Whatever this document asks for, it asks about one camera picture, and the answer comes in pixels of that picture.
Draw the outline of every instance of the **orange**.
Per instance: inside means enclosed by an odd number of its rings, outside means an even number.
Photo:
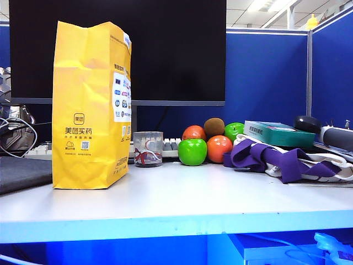
[[[185,129],[181,139],[204,139],[206,141],[206,134],[204,129],[198,125],[192,125]]]
[[[223,154],[233,149],[231,140],[223,135],[215,135],[207,142],[207,157],[214,163],[223,163]]]

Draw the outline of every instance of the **green apple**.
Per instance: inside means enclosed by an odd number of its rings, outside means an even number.
[[[207,156],[207,143],[203,139],[187,139],[178,146],[180,161],[187,166],[198,166]]]
[[[229,123],[224,127],[224,136],[228,137],[232,142],[237,138],[238,134],[244,132],[244,124],[242,123]]]

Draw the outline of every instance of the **yellow object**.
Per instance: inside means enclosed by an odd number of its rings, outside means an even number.
[[[318,24],[319,24],[319,21],[317,20],[317,18],[314,16],[314,14],[311,14],[311,18],[308,19],[308,22],[305,28],[307,30],[311,30],[315,28]]]
[[[107,188],[128,171],[131,42],[118,26],[58,22],[52,112],[53,187]]]

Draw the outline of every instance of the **white desk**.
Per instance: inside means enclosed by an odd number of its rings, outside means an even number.
[[[353,227],[353,189],[284,185],[222,165],[130,166],[107,190],[0,197],[0,243]]]

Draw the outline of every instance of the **purple strap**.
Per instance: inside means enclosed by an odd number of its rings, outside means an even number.
[[[302,179],[302,174],[318,177],[333,177],[341,169],[329,161],[323,161],[308,167],[299,158],[311,160],[301,149],[281,153],[271,146],[256,144],[245,139],[236,145],[230,154],[225,153],[224,165],[227,167],[247,167],[253,172],[265,172],[266,163],[281,168],[282,182],[290,183]]]

